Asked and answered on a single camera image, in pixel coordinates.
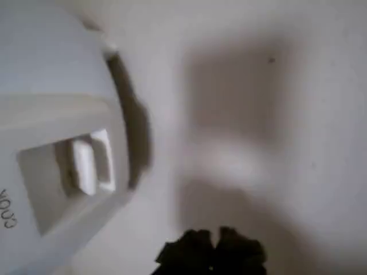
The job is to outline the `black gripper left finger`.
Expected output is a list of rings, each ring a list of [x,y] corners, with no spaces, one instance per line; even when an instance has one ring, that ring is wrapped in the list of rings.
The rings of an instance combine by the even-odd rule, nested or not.
[[[214,246],[209,230],[187,230],[164,244],[155,262],[156,274],[213,274]]]

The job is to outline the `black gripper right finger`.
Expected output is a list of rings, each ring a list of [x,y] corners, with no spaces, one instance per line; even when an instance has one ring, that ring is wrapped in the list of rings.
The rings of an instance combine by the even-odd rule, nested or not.
[[[235,228],[223,226],[216,245],[217,274],[267,274],[263,245],[240,234]]]

